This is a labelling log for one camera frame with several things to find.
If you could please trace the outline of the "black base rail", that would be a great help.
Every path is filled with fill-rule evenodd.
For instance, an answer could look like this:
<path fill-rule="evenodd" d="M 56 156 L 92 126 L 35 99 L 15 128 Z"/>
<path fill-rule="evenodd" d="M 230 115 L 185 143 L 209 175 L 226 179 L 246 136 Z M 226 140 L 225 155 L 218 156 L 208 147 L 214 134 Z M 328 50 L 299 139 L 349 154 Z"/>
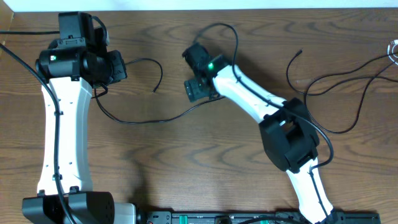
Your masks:
<path fill-rule="evenodd" d="M 166 210 L 137 211 L 136 223 L 138 224 L 310 224 L 300 212 L 276 211 L 270 213 L 194 213 L 171 212 Z M 334 224 L 381 224 L 381 218 L 377 213 L 348 213 L 333 211 L 323 223 Z"/>

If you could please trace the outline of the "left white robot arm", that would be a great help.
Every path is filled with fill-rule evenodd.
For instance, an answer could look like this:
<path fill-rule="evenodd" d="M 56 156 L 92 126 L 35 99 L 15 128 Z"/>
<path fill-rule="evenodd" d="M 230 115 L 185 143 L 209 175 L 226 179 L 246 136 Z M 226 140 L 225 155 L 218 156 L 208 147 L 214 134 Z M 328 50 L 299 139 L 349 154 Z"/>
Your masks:
<path fill-rule="evenodd" d="M 35 66 L 45 101 L 44 163 L 37 195 L 22 201 L 32 223 L 135 223 L 136 207 L 93 189 L 87 154 L 88 109 L 95 88 L 127 77 L 121 54 L 108 51 L 108 32 L 85 12 L 58 16 L 60 37 Z"/>

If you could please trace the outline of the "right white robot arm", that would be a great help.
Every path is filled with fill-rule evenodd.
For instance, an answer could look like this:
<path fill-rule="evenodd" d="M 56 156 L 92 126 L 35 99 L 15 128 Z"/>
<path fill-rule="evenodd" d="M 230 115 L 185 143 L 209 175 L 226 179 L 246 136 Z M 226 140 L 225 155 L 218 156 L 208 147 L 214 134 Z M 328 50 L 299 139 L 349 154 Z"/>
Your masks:
<path fill-rule="evenodd" d="M 212 57 L 195 43 L 182 57 L 195 78 L 185 83 L 191 101 L 220 95 L 236 103 L 259 125 L 264 151 L 286 172 L 299 202 L 300 213 L 310 223 L 334 223 L 334 208 L 321 178 L 317 147 L 322 132 L 310 121 L 298 98 L 286 100 L 263 89 L 223 55 Z"/>

